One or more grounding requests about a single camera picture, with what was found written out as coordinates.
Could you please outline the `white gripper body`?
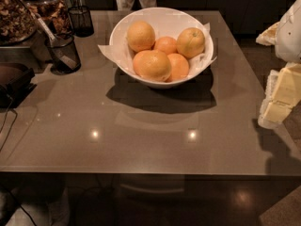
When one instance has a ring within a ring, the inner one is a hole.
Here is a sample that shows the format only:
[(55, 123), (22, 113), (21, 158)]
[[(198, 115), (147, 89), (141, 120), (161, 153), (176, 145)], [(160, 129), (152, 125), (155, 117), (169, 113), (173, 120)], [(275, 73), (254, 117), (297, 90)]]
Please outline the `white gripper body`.
[(301, 0), (295, 0), (280, 19), (275, 52), (286, 62), (301, 62)]

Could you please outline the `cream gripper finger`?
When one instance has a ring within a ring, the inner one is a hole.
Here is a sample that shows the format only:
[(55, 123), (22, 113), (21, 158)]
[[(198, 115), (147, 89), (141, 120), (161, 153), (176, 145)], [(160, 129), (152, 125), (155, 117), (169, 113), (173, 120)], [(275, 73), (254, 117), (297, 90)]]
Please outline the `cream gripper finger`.
[(301, 101), (301, 64), (289, 62), (279, 72), (272, 70), (267, 78), (259, 126), (274, 129), (283, 123)]
[(260, 35), (256, 38), (256, 43), (271, 46), (276, 44), (276, 33), (277, 33), (278, 22), (272, 24), (267, 29), (265, 29)]

